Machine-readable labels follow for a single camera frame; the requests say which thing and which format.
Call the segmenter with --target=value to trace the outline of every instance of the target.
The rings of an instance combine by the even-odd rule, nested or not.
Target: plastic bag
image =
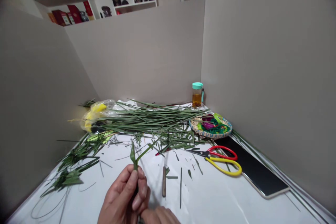
[[[112,109],[113,106],[116,104],[115,100],[104,100],[104,101],[98,101],[91,105],[90,110],[87,111],[83,115],[83,121],[80,122],[80,127],[91,133],[91,127],[94,123],[91,120],[99,119],[101,117],[108,117],[104,114],[104,112],[108,109]]]
[[[137,106],[137,103],[135,101],[129,100],[127,102],[124,102],[130,105]],[[128,110],[133,110],[135,108],[127,107]],[[92,125],[95,124],[94,121],[102,117],[122,117],[123,113],[118,113],[118,111],[125,110],[122,108],[122,106],[116,104],[115,100],[104,100],[104,101],[98,101],[91,105],[90,110],[86,112],[83,116],[83,121],[80,123],[80,127],[91,133]]]

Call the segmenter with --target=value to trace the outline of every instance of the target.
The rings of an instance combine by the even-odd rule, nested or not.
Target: white table
[[[118,135],[119,141],[130,144],[131,137]],[[142,138],[141,146],[149,143],[149,139]],[[207,150],[210,145],[198,145],[201,150]],[[9,219],[10,224],[18,223],[97,223],[99,211],[105,194],[123,168],[131,163],[131,146],[105,146],[97,156],[113,168],[102,164],[104,177],[99,164],[83,172],[81,179],[84,184],[75,185],[68,190],[67,201],[64,199],[67,189],[53,192],[40,200],[40,195],[47,189],[40,187],[21,205]],[[176,150],[179,161],[173,151],[166,152],[169,176],[178,179],[167,179],[167,196],[162,193],[162,168],[165,160],[156,150],[150,150],[140,160],[140,166],[148,179],[152,190],[150,207],[163,205],[170,208],[181,223],[318,223],[318,221],[301,205],[290,192],[266,200],[243,177],[230,177],[219,172],[202,157],[195,156],[203,171],[201,174],[192,154],[182,149]],[[180,172],[182,167],[182,207],[180,209]],[[48,179],[56,174],[56,168]],[[59,202],[54,211],[45,217]]]

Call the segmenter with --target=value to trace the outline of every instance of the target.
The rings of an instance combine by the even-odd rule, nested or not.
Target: colorful yarn
[[[210,134],[224,134],[230,130],[230,127],[226,124],[219,124],[218,121],[215,118],[211,119],[211,122],[213,125],[215,125],[214,128],[206,129],[202,124],[198,124],[197,127],[200,130],[202,128],[203,131],[208,132]]]

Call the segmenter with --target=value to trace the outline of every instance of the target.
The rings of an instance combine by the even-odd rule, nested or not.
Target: finger
[[[131,213],[130,224],[138,224],[139,215],[137,213]]]
[[[161,223],[163,223],[163,224],[170,223],[169,218],[164,213],[165,211],[166,211],[166,209],[163,206],[159,206],[159,207],[157,207],[157,209],[155,209],[155,212],[157,213]]]
[[[108,189],[105,199],[104,199],[104,204],[111,204],[123,191],[131,173],[133,171],[133,165],[129,164],[127,165],[122,172],[119,174],[117,179],[113,182],[113,184],[110,186]]]
[[[141,218],[146,224],[161,224],[157,213],[148,208],[141,213]]]
[[[139,179],[144,179],[146,177],[141,166],[138,166],[138,173],[139,173]]]
[[[147,188],[148,188],[147,178],[146,177],[144,177],[143,179],[139,178],[138,186],[139,186],[139,196],[141,199],[144,200],[147,196]]]
[[[139,207],[139,210],[137,211],[138,213],[142,213],[142,211],[144,211],[145,209],[148,208],[149,199],[151,197],[151,192],[150,191],[151,191],[151,189],[148,187],[146,199],[144,200],[144,202]]]
[[[133,197],[135,189],[137,188],[137,184],[138,184],[138,172],[136,170],[133,170],[130,178],[127,181],[127,184],[125,185],[125,188],[123,189],[119,197],[116,199],[121,208],[127,207],[128,203]]]
[[[173,214],[173,212],[167,208],[167,213],[170,215],[170,217],[174,220],[173,223],[176,224],[180,224],[179,220],[177,219],[177,217],[175,216],[175,214]]]
[[[138,175],[140,177],[140,173],[143,172],[142,169],[141,171],[139,170],[138,167]],[[139,206],[143,203],[143,201],[146,199],[147,197],[147,190],[148,190],[148,186],[147,186],[147,178],[144,176],[145,174],[143,173],[143,179],[138,180],[138,187],[139,187],[139,191],[136,194],[133,203],[132,203],[132,209],[133,211],[137,211],[137,209],[139,208]]]

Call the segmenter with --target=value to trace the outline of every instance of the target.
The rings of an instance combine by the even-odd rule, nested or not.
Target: scissors
[[[234,157],[228,157],[228,156],[224,156],[224,155],[218,154],[216,152],[213,152],[212,150],[215,150],[215,149],[225,149],[225,150],[229,151],[230,153],[232,153],[234,155]],[[200,155],[200,156],[204,157],[205,160],[207,160],[210,164],[215,166],[218,170],[220,170],[221,172],[223,172],[226,175],[239,176],[242,173],[242,167],[240,166],[240,164],[238,164],[235,161],[235,160],[238,159],[237,154],[234,151],[230,150],[229,148],[226,148],[225,146],[220,146],[220,145],[212,146],[207,151],[197,151],[197,150],[186,150],[186,151],[189,151],[191,153],[194,153],[194,154],[197,154],[197,155]],[[216,165],[214,161],[234,164],[235,166],[238,167],[238,171],[236,171],[236,172],[225,171],[222,168],[220,168],[218,165]]]

